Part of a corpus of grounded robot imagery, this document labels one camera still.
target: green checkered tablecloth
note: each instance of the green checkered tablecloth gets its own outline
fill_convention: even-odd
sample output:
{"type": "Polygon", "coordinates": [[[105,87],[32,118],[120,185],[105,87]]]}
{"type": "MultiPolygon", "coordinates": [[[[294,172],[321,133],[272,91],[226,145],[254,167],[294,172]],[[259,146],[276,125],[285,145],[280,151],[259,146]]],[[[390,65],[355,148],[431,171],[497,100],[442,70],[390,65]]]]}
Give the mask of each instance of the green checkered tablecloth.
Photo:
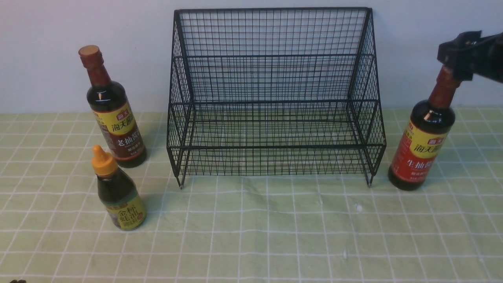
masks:
{"type": "Polygon", "coordinates": [[[180,191],[166,115],[138,113],[147,206],[121,232],[97,196],[89,113],[0,115],[0,281],[503,282],[502,108],[457,109],[422,190],[386,171],[410,109],[385,109],[388,149],[361,175],[192,177],[180,191]]]}

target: metal mesh basket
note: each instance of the metal mesh basket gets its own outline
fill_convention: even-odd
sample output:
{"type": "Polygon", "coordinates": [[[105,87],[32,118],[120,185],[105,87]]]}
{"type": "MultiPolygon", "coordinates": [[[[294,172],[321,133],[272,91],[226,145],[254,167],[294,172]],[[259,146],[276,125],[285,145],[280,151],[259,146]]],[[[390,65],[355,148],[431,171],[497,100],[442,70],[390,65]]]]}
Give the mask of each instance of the metal mesh basket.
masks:
{"type": "Polygon", "coordinates": [[[372,9],[177,10],[167,153],[189,175],[364,173],[386,148],[372,9]]]}

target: dark soy sauce bottle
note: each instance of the dark soy sauce bottle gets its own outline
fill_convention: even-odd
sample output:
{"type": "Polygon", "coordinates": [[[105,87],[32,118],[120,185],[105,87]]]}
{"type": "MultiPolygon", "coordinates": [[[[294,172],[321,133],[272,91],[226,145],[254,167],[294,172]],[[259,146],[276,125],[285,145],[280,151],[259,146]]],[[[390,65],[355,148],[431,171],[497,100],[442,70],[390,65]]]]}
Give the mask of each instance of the dark soy sauce bottle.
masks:
{"type": "Polygon", "coordinates": [[[124,87],[110,79],[97,46],[84,46],[78,54],[91,81],[87,93],[88,103],[112,156],[124,168],[142,164],[147,157],[147,150],[124,87]]]}
{"type": "Polygon", "coordinates": [[[461,82],[442,66],[437,84],[427,100],[412,109],[409,123],[388,169],[388,179],[397,188],[421,187],[455,121],[451,102],[461,82]]]}

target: white wall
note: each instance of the white wall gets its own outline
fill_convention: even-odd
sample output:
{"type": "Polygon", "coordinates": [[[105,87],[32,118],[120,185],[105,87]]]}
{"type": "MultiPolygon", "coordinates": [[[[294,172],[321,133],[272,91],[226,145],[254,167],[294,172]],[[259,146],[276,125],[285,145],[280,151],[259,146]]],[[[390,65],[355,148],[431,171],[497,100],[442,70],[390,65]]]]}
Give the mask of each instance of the white wall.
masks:
{"type": "MultiPolygon", "coordinates": [[[[383,106],[426,98],[440,69],[438,45],[460,32],[503,32],[502,0],[1,0],[0,113],[88,111],[77,51],[98,45],[135,111],[165,111],[173,10],[241,7],[374,9],[383,106]]],[[[503,104],[503,85],[476,77],[456,105],[503,104]]]]}

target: orange squeeze cap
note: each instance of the orange squeeze cap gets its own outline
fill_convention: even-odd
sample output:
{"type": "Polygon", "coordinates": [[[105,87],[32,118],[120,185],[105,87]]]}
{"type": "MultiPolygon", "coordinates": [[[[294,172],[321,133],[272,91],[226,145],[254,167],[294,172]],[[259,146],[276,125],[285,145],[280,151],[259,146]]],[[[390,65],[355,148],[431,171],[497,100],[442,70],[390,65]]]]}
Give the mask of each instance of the orange squeeze cap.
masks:
{"type": "Polygon", "coordinates": [[[99,145],[93,146],[94,156],[91,159],[93,169],[98,176],[107,176],[114,173],[118,167],[112,155],[105,152],[99,145]]]}

